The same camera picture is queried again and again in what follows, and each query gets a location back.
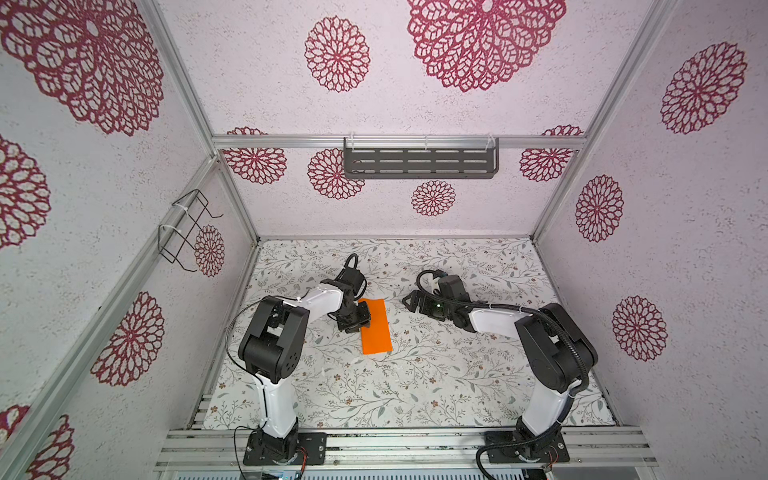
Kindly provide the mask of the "orange square paper sheet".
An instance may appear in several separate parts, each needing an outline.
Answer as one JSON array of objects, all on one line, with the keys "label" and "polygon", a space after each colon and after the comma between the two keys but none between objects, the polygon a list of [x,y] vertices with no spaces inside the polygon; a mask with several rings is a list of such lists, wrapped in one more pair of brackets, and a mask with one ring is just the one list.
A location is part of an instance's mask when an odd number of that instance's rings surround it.
[{"label": "orange square paper sheet", "polygon": [[371,314],[370,325],[360,330],[364,355],[389,353],[393,350],[386,303],[382,299],[362,299]]}]

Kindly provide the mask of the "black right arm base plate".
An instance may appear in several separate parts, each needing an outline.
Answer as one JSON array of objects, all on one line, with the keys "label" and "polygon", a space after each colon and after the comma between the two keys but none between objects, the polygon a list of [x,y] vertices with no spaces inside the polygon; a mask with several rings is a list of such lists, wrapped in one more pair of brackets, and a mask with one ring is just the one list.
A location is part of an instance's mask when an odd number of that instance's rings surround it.
[{"label": "black right arm base plate", "polygon": [[539,437],[518,431],[488,431],[484,434],[491,464],[567,463],[570,454],[560,429]]}]

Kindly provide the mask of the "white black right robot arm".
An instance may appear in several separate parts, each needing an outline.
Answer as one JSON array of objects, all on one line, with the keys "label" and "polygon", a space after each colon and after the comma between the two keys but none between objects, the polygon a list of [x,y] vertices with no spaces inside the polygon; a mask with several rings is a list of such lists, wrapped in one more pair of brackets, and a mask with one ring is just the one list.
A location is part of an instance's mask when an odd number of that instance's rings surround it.
[{"label": "white black right robot arm", "polygon": [[534,393],[517,425],[521,442],[536,444],[554,437],[575,397],[589,387],[597,351],[558,303],[533,309],[446,299],[420,290],[405,296],[402,303],[409,311],[438,321],[519,340],[535,378]]}]

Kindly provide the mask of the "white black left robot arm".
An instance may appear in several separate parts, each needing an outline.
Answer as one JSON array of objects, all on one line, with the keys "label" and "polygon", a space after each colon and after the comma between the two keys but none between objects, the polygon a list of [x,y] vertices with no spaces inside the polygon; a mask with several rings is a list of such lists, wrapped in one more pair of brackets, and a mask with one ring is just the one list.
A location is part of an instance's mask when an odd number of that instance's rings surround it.
[{"label": "white black left robot arm", "polygon": [[266,435],[284,440],[298,427],[290,376],[299,364],[308,325],[329,316],[346,333],[368,327],[371,314],[362,302],[366,288],[366,282],[329,280],[298,298],[266,296],[259,301],[237,355],[262,387]]}]

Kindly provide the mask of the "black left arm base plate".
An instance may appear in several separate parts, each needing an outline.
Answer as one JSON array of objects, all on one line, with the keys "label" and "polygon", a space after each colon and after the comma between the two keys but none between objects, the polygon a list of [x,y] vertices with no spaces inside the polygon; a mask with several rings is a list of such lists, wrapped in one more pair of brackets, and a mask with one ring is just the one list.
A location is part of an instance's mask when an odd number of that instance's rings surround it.
[{"label": "black left arm base plate", "polygon": [[326,433],[289,433],[278,439],[252,432],[246,444],[244,466],[317,466],[325,463],[328,435]]}]

